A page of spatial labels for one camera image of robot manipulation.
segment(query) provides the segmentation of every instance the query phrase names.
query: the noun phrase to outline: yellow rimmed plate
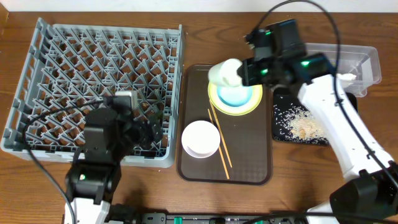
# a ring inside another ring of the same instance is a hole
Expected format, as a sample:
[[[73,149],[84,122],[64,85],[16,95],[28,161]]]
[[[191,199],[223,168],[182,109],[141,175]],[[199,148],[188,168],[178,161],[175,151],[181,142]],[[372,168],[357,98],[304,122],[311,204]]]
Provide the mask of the yellow rimmed plate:
[[[230,106],[225,103],[225,100],[222,100],[218,93],[218,88],[216,85],[209,83],[208,85],[208,94],[210,101],[213,105],[224,114],[232,115],[232,116],[241,116],[247,113],[252,112],[259,105],[262,98],[262,85],[251,86],[252,92],[250,99],[245,102],[245,104],[240,106]]]

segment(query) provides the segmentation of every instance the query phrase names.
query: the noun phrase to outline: wooden chopstick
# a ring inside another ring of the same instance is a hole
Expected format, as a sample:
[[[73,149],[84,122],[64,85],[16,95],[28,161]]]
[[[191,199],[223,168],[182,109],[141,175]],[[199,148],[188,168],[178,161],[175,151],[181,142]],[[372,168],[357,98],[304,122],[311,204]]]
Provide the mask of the wooden chopstick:
[[[231,168],[232,168],[231,159],[229,158],[228,149],[226,148],[226,144],[225,144],[223,132],[221,131],[221,126],[220,126],[220,123],[218,122],[216,110],[214,109],[214,106],[213,106],[213,104],[211,103],[211,100],[209,100],[209,102],[210,102],[210,105],[211,105],[211,110],[213,111],[214,119],[216,120],[216,123],[217,123],[218,131],[220,132],[221,140],[222,140],[223,145],[224,145],[225,154],[226,154],[226,157],[228,158],[229,166],[231,166]]]
[[[210,121],[211,121],[211,123],[214,125],[213,118],[211,118],[210,110],[207,109],[207,112],[209,112]],[[223,166],[224,166],[226,178],[229,180],[229,174],[228,174],[228,170],[226,169],[226,165],[225,165],[225,160],[224,160],[223,152],[221,152],[221,146],[218,146],[218,151],[220,152],[221,160],[223,161]]]

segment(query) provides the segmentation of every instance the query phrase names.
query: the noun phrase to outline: green led indicator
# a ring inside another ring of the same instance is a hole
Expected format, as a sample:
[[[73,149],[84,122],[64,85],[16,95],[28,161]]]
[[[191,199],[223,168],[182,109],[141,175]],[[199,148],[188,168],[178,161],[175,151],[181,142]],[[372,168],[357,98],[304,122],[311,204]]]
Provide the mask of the green led indicator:
[[[301,64],[302,64],[304,67],[307,67],[307,66],[310,64],[310,62],[309,62],[309,61],[304,61],[304,62],[301,62]]]
[[[261,75],[265,75],[268,73],[268,69],[261,70]]]

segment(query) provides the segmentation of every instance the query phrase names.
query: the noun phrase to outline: black tray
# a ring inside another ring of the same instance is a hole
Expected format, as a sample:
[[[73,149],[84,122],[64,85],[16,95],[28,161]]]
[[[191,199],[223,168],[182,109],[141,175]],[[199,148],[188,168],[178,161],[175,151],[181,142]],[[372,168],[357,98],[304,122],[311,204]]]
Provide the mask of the black tray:
[[[356,97],[352,93],[346,93],[349,101],[354,106],[356,111],[358,111],[358,102]],[[327,140],[298,140],[292,141],[286,138],[285,134],[288,133],[289,130],[283,127],[281,124],[277,124],[278,121],[281,121],[284,118],[284,114],[280,115],[281,112],[287,111],[294,106],[300,107],[302,110],[308,111],[300,102],[299,99],[290,95],[290,91],[286,88],[277,88],[273,93],[273,107],[272,107],[272,138],[276,141],[283,142],[294,142],[294,143],[303,143],[303,144],[318,144],[322,146],[328,146],[329,142]],[[280,111],[275,111],[275,105],[277,105]]]
[[[207,109],[208,70],[211,65],[194,65],[184,78],[183,108],[180,122],[184,129],[197,121],[210,121]],[[259,106],[249,114],[230,116],[218,110],[217,116],[228,147],[233,168],[230,168],[221,146],[229,172],[226,178],[220,153],[205,159],[189,156],[181,143],[177,151],[177,172],[185,180],[227,184],[263,185],[272,175],[271,92],[263,90]]]

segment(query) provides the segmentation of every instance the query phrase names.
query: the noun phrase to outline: light blue plate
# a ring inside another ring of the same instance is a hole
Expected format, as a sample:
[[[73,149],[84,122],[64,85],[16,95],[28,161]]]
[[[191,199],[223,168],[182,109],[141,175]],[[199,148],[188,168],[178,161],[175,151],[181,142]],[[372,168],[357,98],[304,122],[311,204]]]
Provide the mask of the light blue plate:
[[[245,105],[253,95],[252,86],[217,87],[217,95],[228,106],[238,107]]]

